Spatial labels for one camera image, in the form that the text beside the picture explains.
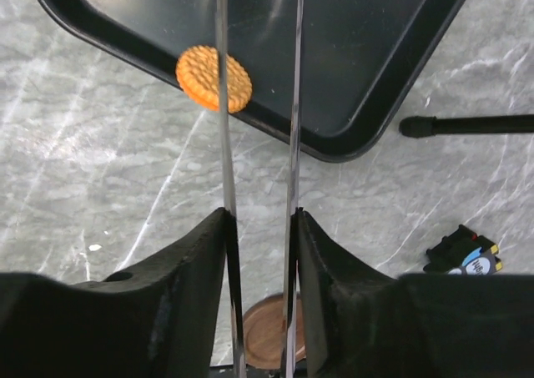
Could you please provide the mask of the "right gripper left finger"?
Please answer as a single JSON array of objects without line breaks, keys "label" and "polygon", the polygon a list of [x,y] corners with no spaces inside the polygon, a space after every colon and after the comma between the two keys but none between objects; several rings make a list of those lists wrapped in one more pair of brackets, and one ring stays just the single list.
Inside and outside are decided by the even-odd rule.
[{"label": "right gripper left finger", "polygon": [[229,222],[217,209],[102,281],[2,274],[2,376],[208,376]]}]

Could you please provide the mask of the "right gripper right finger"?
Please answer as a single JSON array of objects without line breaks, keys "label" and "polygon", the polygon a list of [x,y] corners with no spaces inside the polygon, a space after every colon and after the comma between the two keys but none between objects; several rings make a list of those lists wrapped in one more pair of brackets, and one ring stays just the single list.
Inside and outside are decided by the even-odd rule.
[{"label": "right gripper right finger", "polygon": [[530,377],[530,275],[402,275],[374,270],[296,216],[311,377]]}]

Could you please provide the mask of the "round orange cracker biscuit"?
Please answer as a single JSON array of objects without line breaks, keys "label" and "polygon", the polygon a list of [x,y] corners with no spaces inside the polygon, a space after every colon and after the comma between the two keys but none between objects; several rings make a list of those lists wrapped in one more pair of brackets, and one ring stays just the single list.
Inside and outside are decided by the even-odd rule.
[{"label": "round orange cracker biscuit", "polygon": [[[226,58],[229,112],[238,113],[251,100],[253,86],[244,67],[230,55]],[[219,111],[219,67],[217,50],[197,45],[185,50],[175,68],[183,91],[201,106]]]}]

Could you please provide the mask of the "metal tongs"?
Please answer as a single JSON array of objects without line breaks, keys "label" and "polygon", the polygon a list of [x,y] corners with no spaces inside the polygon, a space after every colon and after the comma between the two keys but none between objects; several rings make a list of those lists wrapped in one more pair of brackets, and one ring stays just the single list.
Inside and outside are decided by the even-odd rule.
[{"label": "metal tongs", "polygon": [[[295,19],[294,93],[290,125],[290,172],[287,189],[285,232],[283,335],[280,358],[280,376],[293,377],[296,366],[297,343],[297,247],[300,180],[300,81],[303,36],[304,1],[297,0]],[[236,219],[234,167],[229,138],[229,90],[226,56],[228,53],[228,0],[217,0],[216,49],[219,84],[219,132],[225,208],[225,248],[229,276],[231,305],[233,369],[236,377],[246,377],[244,322],[240,286],[239,241]]]}]

